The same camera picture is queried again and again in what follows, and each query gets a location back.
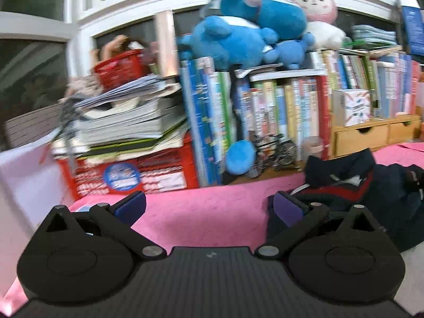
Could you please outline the label printer box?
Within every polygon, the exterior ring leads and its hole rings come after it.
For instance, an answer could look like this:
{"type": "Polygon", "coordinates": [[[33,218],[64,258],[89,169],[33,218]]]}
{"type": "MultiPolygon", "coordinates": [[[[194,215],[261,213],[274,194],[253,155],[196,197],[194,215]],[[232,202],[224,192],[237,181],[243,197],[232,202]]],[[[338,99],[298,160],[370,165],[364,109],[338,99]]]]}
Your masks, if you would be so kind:
{"type": "Polygon", "coordinates": [[[337,126],[365,123],[371,114],[368,90],[347,89],[333,91],[333,115],[337,126]]]}

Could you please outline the blue doraemon plush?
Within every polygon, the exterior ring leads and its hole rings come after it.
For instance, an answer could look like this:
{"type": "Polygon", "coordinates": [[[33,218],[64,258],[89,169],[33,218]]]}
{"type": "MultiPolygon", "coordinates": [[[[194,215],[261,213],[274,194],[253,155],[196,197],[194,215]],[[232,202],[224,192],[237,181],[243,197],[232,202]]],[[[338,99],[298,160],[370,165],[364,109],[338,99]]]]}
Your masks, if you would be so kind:
{"type": "Polygon", "coordinates": [[[301,37],[307,18],[291,0],[221,0],[221,14],[246,19],[261,28],[270,28],[281,40],[301,37]]]}

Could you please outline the miniature black bicycle model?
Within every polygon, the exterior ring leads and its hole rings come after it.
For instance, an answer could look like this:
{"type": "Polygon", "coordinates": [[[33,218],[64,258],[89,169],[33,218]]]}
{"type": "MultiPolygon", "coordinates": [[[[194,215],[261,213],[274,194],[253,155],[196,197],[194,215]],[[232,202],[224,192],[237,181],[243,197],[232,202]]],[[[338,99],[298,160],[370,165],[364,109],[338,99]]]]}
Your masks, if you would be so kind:
{"type": "Polygon", "coordinates": [[[249,179],[258,178],[266,169],[280,171],[290,166],[296,167],[298,147],[284,134],[254,136],[255,160],[246,173],[249,179]]]}

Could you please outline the pink bunny plush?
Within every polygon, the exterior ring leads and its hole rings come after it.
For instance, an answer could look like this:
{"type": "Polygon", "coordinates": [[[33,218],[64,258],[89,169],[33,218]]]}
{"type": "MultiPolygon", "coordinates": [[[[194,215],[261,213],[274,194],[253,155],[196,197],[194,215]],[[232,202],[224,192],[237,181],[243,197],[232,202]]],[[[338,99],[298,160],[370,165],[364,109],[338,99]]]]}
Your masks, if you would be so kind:
{"type": "Polygon", "coordinates": [[[334,0],[293,0],[306,15],[306,32],[315,39],[315,48],[339,50],[346,38],[345,31],[335,26],[338,8],[334,0]]]}

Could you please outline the small red basket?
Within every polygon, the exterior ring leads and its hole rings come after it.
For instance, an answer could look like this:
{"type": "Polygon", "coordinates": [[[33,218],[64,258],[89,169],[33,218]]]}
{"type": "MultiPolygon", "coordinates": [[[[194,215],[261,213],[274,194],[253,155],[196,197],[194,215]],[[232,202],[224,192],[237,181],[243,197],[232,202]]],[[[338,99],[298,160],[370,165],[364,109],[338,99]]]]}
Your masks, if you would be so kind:
{"type": "Polygon", "coordinates": [[[129,50],[94,67],[104,91],[135,81],[151,73],[149,65],[154,63],[150,51],[146,49],[129,50]]]}

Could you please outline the thick red book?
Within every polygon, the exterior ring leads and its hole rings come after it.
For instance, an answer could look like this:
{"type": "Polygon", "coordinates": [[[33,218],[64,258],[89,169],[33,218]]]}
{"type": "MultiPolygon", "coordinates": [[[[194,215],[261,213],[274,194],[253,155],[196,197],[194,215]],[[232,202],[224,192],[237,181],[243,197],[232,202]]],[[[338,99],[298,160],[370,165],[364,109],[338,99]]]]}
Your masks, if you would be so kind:
{"type": "Polygon", "coordinates": [[[319,137],[323,143],[323,152],[321,158],[328,160],[330,157],[330,135],[331,135],[331,117],[329,107],[328,82],[327,76],[317,76],[317,95],[318,95],[318,120],[319,137]]]}

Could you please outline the wooden drawer organizer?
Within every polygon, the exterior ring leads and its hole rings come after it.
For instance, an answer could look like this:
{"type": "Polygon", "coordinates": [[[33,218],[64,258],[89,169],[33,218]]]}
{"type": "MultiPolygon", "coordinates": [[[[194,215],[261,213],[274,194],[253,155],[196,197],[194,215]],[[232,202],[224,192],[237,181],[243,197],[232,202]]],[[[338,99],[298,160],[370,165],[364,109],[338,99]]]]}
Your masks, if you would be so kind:
{"type": "Polygon", "coordinates": [[[394,118],[371,118],[353,126],[338,126],[333,122],[330,135],[329,158],[344,157],[364,149],[372,151],[392,144],[417,139],[420,135],[419,115],[394,118]]]}

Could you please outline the navy white zip jacket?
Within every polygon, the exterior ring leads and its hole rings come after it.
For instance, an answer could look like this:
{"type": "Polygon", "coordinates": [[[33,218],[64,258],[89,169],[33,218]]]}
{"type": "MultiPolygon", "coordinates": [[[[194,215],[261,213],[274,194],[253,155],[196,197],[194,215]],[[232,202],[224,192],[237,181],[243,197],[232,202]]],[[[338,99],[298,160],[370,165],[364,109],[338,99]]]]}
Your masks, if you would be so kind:
{"type": "Polygon", "coordinates": [[[309,157],[305,188],[291,195],[347,212],[363,205],[384,228],[399,252],[423,242],[423,168],[376,163],[369,149],[331,160],[309,157]]]}

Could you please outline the large blue plush toy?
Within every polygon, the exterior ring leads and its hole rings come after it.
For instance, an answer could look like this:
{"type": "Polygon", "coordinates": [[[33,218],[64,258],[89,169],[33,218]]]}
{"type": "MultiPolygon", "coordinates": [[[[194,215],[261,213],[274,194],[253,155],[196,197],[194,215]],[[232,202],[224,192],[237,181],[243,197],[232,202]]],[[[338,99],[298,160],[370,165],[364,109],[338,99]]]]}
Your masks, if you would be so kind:
{"type": "Polygon", "coordinates": [[[178,39],[181,60],[210,57],[216,70],[241,69],[275,63],[279,53],[274,48],[279,36],[273,29],[235,16],[208,16],[190,34],[178,39]]]}

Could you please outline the small blue plush ball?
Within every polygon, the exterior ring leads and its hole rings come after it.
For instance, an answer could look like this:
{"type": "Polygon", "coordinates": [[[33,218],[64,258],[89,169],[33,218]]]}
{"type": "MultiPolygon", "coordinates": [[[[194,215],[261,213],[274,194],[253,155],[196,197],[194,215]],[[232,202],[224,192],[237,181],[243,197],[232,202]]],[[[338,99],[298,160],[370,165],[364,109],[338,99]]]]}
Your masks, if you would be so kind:
{"type": "Polygon", "coordinates": [[[228,148],[225,156],[226,171],[232,175],[246,174],[254,165],[256,149],[248,140],[240,140],[228,148]]]}

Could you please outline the pink printed towel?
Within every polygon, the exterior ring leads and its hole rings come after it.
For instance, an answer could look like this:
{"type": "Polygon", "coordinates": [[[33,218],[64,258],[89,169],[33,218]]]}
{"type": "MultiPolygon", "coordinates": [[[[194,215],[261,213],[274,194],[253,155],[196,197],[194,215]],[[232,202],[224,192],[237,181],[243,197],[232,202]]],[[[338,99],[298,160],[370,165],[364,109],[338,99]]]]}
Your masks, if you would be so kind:
{"type": "MultiPolygon", "coordinates": [[[[373,153],[378,164],[417,164],[423,168],[423,143],[396,144],[373,153]]],[[[147,211],[133,228],[174,246],[239,246],[256,248],[265,239],[266,198],[279,189],[304,184],[302,172],[258,182],[147,195],[147,211]]],[[[408,312],[423,311],[423,243],[403,254],[407,271],[396,300],[408,312]]],[[[18,280],[1,297],[1,313],[14,313],[27,301],[18,280]]]]}

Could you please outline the red plastic crate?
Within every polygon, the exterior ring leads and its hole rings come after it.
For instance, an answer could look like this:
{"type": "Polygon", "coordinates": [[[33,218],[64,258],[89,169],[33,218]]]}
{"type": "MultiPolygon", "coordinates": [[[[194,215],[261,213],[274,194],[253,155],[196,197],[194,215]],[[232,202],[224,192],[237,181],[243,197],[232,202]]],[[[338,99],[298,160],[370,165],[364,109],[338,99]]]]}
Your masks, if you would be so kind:
{"type": "Polygon", "coordinates": [[[153,194],[199,187],[188,132],[178,148],[100,164],[79,159],[74,172],[65,159],[57,163],[75,200],[88,195],[128,195],[137,190],[153,194]]]}

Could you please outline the clear plastic container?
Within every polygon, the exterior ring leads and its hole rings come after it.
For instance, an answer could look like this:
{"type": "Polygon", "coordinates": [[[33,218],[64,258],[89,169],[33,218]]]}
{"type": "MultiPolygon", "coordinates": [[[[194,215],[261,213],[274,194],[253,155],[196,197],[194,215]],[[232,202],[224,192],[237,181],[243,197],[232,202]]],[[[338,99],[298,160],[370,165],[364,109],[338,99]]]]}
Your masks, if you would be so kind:
{"type": "Polygon", "coordinates": [[[323,156],[323,141],[319,136],[308,136],[302,140],[301,159],[306,162],[309,157],[321,159],[323,156]]]}

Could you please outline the stack of papers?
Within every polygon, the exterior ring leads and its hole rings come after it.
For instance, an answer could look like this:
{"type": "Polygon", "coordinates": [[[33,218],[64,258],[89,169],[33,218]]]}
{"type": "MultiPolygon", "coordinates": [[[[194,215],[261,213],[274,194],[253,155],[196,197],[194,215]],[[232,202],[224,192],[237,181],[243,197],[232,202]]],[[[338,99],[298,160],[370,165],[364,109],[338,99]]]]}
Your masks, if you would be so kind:
{"type": "Polygon", "coordinates": [[[63,101],[48,149],[56,159],[124,160],[183,145],[188,122],[181,84],[148,75],[102,93],[86,78],[63,101]]]}

